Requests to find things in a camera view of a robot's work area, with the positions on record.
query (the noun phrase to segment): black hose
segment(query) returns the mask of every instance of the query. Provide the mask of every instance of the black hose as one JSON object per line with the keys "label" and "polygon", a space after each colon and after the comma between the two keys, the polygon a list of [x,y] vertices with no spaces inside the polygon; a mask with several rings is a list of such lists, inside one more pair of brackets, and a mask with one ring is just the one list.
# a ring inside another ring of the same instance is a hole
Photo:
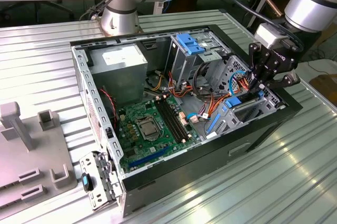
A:
{"label": "black hose", "polygon": [[274,23],[273,21],[271,21],[269,18],[263,16],[262,14],[250,9],[249,7],[245,6],[244,4],[242,4],[241,2],[239,2],[238,0],[233,0],[238,6],[240,6],[241,8],[243,8],[244,10],[250,12],[251,14],[253,14],[254,16],[260,18],[261,20],[267,22],[268,24],[270,24],[271,26],[275,27],[277,30],[279,30],[280,32],[286,34],[293,42],[296,43],[296,45],[298,46],[297,48],[293,48],[295,52],[302,52],[304,49],[304,45],[303,42],[292,32],[290,32],[288,29],[286,29],[284,26],[279,25]]}

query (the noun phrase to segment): aluminum panel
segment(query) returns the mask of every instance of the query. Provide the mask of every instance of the aluminum panel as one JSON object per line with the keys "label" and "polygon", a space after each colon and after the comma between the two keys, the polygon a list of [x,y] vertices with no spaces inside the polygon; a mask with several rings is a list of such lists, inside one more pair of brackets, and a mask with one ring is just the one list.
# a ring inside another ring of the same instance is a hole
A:
{"label": "aluminum panel", "polygon": [[[252,35],[231,16],[219,11],[143,16],[140,23],[144,31],[156,31],[207,24],[209,17],[247,51]],[[77,178],[81,176],[79,158],[95,150],[96,144],[77,85],[72,80],[72,61],[59,61],[57,56],[70,52],[70,40],[102,36],[88,35],[90,28],[96,32],[97,23],[0,29],[0,103],[17,100],[23,117],[39,110],[57,111]],[[73,36],[60,38],[68,30]],[[49,34],[50,40],[40,42],[32,38],[28,43],[17,43],[21,34],[29,36],[30,32],[36,37]],[[49,87],[48,83],[57,85]],[[65,223],[335,223],[336,113],[303,84],[288,88],[288,92],[301,103],[303,110],[261,147],[133,216],[122,219],[116,204],[92,213],[79,183],[75,189],[11,216],[3,223],[53,223],[55,219]]]}

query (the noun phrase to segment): black ram slot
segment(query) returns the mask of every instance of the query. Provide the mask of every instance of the black ram slot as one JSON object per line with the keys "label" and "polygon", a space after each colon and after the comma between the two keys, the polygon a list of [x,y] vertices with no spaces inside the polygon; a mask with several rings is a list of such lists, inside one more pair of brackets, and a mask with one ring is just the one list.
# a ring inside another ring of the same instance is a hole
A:
{"label": "black ram slot", "polygon": [[170,132],[173,134],[176,143],[181,143],[182,140],[187,140],[188,136],[180,125],[178,119],[175,117],[169,104],[166,100],[159,100],[154,102],[159,114],[162,116],[165,124],[167,125]]}

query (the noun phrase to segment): motherboard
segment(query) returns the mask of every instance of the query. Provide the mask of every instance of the motherboard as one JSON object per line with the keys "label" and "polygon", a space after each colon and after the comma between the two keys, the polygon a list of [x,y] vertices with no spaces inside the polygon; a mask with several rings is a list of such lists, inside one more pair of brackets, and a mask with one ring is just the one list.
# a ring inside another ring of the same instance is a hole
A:
{"label": "motherboard", "polygon": [[173,96],[129,105],[119,109],[118,114],[118,138],[124,152],[120,164],[125,172],[156,162],[201,141],[185,120]]}

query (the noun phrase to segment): connector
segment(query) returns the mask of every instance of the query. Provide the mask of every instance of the connector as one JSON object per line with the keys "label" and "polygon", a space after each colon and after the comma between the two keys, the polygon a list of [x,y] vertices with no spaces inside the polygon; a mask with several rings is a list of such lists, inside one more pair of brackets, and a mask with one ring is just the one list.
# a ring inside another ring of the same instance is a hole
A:
{"label": "connector", "polygon": [[156,73],[158,76],[162,75],[162,72],[160,72],[159,70],[155,70],[154,73]]}
{"label": "connector", "polygon": [[181,124],[182,124],[183,126],[186,126],[186,125],[187,125],[187,122],[186,122],[185,119],[181,119],[180,122],[181,122]]}
{"label": "connector", "polygon": [[199,122],[199,119],[196,115],[190,117],[190,121],[194,124],[194,123],[198,123]]}
{"label": "connector", "polygon": [[182,119],[184,119],[186,116],[185,116],[185,113],[183,113],[183,112],[180,112],[179,113],[179,118],[182,120]]}
{"label": "connector", "polygon": [[203,113],[201,117],[207,120],[209,118],[209,114],[208,113]]}
{"label": "connector", "polygon": [[241,104],[241,101],[234,96],[232,98],[227,99],[225,103],[229,108],[232,108],[234,106]]}

